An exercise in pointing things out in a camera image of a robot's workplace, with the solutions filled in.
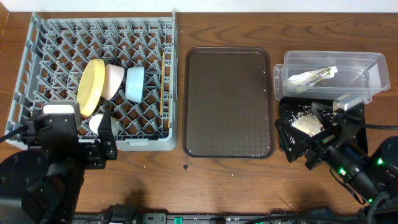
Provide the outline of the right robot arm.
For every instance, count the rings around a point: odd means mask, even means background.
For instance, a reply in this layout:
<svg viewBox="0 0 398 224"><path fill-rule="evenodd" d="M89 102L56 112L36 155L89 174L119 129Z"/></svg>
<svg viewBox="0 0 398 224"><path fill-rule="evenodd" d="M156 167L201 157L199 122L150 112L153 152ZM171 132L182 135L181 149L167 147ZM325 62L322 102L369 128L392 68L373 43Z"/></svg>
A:
<svg viewBox="0 0 398 224"><path fill-rule="evenodd" d="M287 104L282 117L275 122L280 145L288 161L306 158L306 167L313 169L328 164L332 177L361 204L357 217L336 217L329 208L312 209L302 214L271 211L265 216L241 215L168 215L140 214L125 205L112 205L99 216L98 223L397 223L397 137L387 138L368 156L362 148L364 139L358 133L366 128L382 129L381 125L364 122L363 105L336 109L313 102ZM324 127L309 136L287 121L287 112L307 110Z"/></svg>

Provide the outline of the light blue bowl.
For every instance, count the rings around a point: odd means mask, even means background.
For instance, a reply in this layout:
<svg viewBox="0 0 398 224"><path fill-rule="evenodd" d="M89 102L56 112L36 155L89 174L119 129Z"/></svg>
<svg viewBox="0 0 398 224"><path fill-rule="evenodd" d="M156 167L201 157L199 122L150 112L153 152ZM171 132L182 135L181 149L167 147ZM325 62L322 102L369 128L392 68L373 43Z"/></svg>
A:
<svg viewBox="0 0 398 224"><path fill-rule="evenodd" d="M144 88L145 68L131 67L126 73L125 96L129 101L140 103Z"/></svg>

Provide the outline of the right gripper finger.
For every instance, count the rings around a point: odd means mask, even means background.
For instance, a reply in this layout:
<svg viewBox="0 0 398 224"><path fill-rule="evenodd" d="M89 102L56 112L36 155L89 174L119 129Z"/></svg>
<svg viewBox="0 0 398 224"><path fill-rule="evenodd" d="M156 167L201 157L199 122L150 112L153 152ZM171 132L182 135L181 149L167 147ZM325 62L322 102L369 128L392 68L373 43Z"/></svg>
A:
<svg viewBox="0 0 398 224"><path fill-rule="evenodd" d="M279 134L280 146L290 163L306 153L310 140L308 134L279 119L275 121L275 127Z"/></svg>
<svg viewBox="0 0 398 224"><path fill-rule="evenodd" d="M338 130L338 123L333 114L333 108L321 103L313 102L311 109L314 115L318 118L324 129Z"/></svg>

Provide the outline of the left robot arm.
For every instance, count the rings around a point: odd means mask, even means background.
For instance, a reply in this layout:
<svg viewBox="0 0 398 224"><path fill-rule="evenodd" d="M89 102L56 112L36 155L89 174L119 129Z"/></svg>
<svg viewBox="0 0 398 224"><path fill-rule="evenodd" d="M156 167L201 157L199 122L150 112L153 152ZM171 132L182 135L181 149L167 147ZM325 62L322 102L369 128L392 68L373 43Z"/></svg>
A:
<svg viewBox="0 0 398 224"><path fill-rule="evenodd" d="M74 114L36 113L1 137L28 147L1 162L1 223L70 223L84 174L104 169L98 142L80 142Z"/></svg>

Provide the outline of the yellow plate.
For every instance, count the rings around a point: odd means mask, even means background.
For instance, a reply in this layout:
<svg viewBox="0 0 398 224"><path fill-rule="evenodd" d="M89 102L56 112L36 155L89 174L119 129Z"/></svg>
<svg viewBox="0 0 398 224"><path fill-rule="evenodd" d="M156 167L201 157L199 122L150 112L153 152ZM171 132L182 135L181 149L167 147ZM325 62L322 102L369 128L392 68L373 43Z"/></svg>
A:
<svg viewBox="0 0 398 224"><path fill-rule="evenodd" d="M77 102L80 113L89 117L96 109L101 98L105 79L105 64L102 59L93 59L87 64L81 76Z"/></svg>

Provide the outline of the white paper cup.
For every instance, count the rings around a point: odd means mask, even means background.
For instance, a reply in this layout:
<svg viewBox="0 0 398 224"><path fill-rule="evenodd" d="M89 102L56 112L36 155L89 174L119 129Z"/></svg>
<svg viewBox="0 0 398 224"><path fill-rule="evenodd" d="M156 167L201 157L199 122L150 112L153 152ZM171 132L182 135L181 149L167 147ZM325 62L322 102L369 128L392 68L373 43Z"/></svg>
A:
<svg viewBox="0 0 398 224"><path fill-rule="evenodd" d="M89 128L95 135L98 135L98 128L100 126L102 118L103 114L96 114L89 120ZM117 125L118 121L116 118L111 116L110 122L111 122L111 130L113 132L113 135L116 136L119 133L119 128Z"/></svg>

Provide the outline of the white pink bowl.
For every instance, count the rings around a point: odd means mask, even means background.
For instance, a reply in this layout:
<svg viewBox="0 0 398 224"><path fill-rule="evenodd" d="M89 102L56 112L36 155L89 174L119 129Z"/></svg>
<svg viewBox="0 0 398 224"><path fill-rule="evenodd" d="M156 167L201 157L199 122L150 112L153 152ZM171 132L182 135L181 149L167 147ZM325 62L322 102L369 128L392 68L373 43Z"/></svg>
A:
<svg viewBox="0 0 398 224"><path fill-rule="evenodd" d="M119 90L124 77L124 68L108 64L105 66L105 79L101 96L109 101Z"/></svg>

